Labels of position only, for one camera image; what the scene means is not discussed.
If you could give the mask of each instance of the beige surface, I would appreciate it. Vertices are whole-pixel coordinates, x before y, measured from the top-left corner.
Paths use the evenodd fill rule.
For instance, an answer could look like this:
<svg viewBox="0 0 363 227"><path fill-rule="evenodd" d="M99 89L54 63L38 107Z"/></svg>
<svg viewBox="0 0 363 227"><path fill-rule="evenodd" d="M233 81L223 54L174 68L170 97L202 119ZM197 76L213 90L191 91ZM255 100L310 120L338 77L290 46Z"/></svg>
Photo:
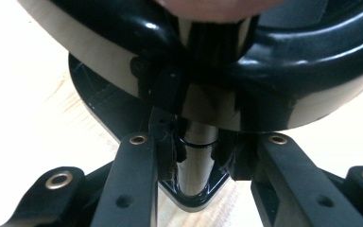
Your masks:
<svg viewBox="0 0 363 227"><path fill-rule="evenodd" d="M320 167L344 176L363 165L363 94L321 121L289 131ZM80 102L67 53L15 1L0 1L0 224L45 171L109 162L116 142ZM228 181L199 213L178 209L162 192L159 226L261 226L250 183Z"/></svg>

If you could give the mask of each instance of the light wood surface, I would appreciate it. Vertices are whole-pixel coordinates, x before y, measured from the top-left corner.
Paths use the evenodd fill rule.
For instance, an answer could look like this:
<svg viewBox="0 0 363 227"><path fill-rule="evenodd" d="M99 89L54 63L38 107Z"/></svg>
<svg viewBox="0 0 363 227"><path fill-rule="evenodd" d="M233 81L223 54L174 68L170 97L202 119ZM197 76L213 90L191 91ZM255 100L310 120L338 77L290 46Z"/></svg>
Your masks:
<svg viewBox="0 0 363 227"><path fill-rule="evenodd" d="M363 165L363 94L321 121L288 131L320 167L344 176ZM45 171L108 163L118 145L90 116L67 52L17 2L0 2L0 224ZM249 182L228 181L212 203L186 213L160 191L159 226L262 226Z"/></svg>

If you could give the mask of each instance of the wooden floor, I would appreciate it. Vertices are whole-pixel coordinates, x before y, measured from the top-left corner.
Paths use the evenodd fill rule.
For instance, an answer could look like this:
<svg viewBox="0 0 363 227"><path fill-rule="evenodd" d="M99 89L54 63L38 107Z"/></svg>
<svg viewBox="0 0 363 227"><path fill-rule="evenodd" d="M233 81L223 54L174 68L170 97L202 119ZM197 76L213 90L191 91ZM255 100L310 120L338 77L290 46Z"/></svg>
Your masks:
<svg viewBox="0 0 363 227"><path fill-rule="evenodd" d="M363 165L363 94L287 134L320 167L344 176ZM67 52L15 1L0 1L0 224L45 171L108 163L118 145L90 116L67 69ZM249 182L228 181L198 213L159 195L159 226L262 226Z"/></svg>

